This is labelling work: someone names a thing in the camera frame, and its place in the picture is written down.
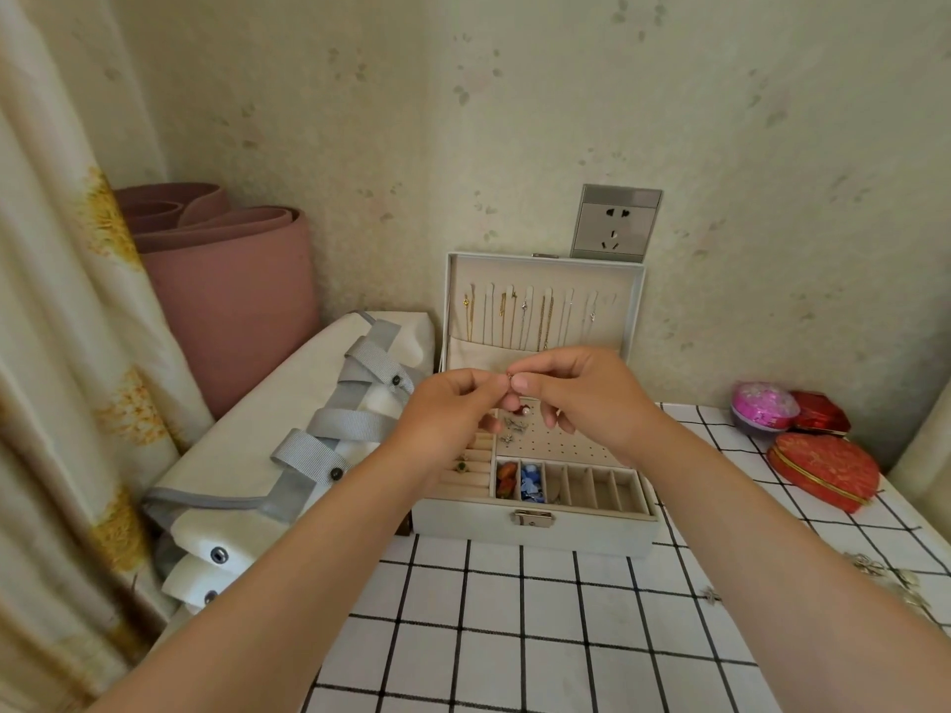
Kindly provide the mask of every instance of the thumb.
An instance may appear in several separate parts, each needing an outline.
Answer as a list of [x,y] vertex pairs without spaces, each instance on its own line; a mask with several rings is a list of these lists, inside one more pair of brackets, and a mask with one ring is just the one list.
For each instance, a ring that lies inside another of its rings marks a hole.
[[466,404],[474,412],[482,415],[498,405],[509,391],[509,379],[506,375],[493,375],[469,395],[465,395]]
[[569,402],[571,381],[539,372],[517,372],[512,376],[512,389],[519,395],[536,397],[554,407],[565,407]]

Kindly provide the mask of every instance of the pink decorative ball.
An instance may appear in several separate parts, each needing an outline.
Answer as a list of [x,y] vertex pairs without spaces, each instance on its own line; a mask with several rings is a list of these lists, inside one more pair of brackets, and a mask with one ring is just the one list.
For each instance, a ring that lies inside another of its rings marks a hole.
[[731,407],[740,422],[766,432],[789,430],[799,414],[796,399],[773,383],[740,383]]

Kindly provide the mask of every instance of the hand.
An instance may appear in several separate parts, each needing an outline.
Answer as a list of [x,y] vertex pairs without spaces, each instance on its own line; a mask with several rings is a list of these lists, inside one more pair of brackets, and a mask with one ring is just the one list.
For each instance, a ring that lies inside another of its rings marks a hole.
[[637,433],[663,415],[607,348],[555,348],[513,363],[508,373],[517,394],[541,400],[545,425],[582,431],[625,465],[635,465]]
[[478,429],[502,430],[491,409],[514,411],[520,405],[503,374],[471,368],[441,372],[417,386],[385,445],[407,456],[414,469],[448,469]]

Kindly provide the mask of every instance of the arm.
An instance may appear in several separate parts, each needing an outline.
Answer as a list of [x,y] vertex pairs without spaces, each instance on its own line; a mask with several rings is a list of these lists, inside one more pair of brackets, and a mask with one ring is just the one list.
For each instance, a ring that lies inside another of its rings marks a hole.
[[867,580],[731,461],[669,418],[614,353],[521,360],[513,389],[657,489],[785,711],[939,711],[951,642]]
[[505,375],[434,375],[397,429],[257,563],[92,707],[295,713],[410,506],[493,407],[516,409]]

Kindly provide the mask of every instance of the jewelry box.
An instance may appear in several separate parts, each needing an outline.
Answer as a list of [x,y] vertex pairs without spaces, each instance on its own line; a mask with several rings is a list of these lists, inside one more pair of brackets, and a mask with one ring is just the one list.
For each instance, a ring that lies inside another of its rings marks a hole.
[[[627,359],[644,285],[640,263],[450,253],[440,371],[505,372],[539,350],[611,348]],[[548,430],[537,400],[499,410],[413,507],[423,535],[644,557],[658,529],[650,484],[580,432]]]

